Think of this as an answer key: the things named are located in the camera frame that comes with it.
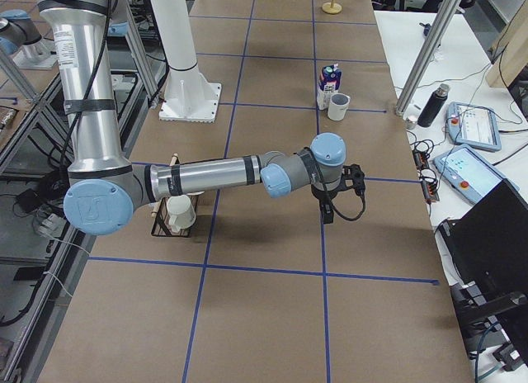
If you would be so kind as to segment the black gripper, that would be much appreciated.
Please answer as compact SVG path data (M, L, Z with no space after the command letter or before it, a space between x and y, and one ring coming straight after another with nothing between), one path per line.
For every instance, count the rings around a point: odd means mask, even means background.
M333 189L327 189L327 190L324 190L322 188L322 184L320 184L319 187L317 185L311 186L311 192L313 196L318 199L319 206L328 208L328 209L332 208L330 210L324 210L322 212L324 224L333 223L333 210L335 209L335 205L333 204L332 200L337 196L339 192L346 192L349 189L350 187L347 187L346 185L338 185L337 187Z

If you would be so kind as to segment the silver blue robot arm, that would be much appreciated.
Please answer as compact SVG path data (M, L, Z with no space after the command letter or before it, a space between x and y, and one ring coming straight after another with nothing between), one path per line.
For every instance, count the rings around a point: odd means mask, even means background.
M74 154L63 207L76 229L111 234L139 207L165 197L257 183L273 197L310 186L331 222L339 192L363 194L363 176L356 165L346 165L345 142L333 133L317 135L291 156L272 151L171 167L131 163L121 148L106 48L110 24L126 23L126 0L38 0L38 8L52 28L59 56Z

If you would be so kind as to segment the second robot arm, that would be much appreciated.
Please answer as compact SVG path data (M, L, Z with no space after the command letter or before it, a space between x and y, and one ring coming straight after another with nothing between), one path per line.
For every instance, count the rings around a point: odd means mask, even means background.
M46 40L20 9L1 13L1 49L20 69L50 70L57 61L54 42Z

